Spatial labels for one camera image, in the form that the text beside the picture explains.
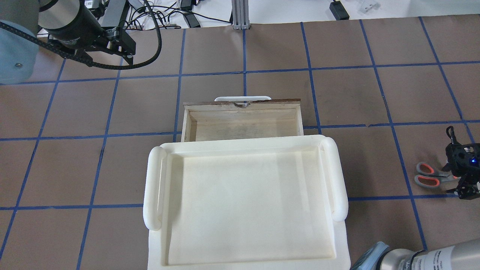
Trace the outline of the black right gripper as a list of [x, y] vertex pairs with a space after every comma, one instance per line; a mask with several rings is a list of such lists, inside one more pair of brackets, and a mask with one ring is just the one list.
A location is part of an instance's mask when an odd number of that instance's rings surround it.
[[445, 149], [447, 162], [453, 175], [461, 177], [454, 194], [461, 200], [477, 199], [480, 197], [480, 144], [462, 145], [456, 138], [453, 126], [446, 128], [446, 134], [450, 139]]

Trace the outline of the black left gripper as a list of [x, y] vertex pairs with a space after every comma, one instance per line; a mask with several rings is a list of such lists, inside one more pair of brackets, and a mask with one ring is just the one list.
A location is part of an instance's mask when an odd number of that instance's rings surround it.
[[126, 0], [94, 0], [98, 13], [89, 9], [87, 0], [59, 0], [59, 4], [78, 4], [75, 17], [56, 30], [56, 40], [63, 50], [77, 57], [88, 57], [89, 52], [103, 52], [121, 56], [133, 65], [137, 44], [125, 31], [128, 4]]

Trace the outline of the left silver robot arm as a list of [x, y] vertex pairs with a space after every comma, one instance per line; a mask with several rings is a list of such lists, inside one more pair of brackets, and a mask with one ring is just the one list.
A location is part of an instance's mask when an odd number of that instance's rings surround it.
[[117, 55], [133, 64], [135, 41], [126, 32], [126, 0], [2, 0], [1, 84], [31, 77], [40, 46], [32, 41], [46, 32], [45, 44], [80, 60], [90, 52]]

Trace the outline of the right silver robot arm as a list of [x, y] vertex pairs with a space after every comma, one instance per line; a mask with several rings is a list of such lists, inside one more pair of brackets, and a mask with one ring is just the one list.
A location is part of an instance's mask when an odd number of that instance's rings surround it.
[[[446, 190], [460, 200], [479, 198], [479, 144], [458, 142], [454, 127], [446, 128], [450, 143], [446, 146], [447, 161], [442, 169], [419, 162], [414, 181], [418, 186], [437, 189], [442, 183], [457, 182]], [[391, 249], [382, 241], [367, 250], [353, 265], [354, 270], [478, 270], [479, 239], [434, 250], [412, 251]]]

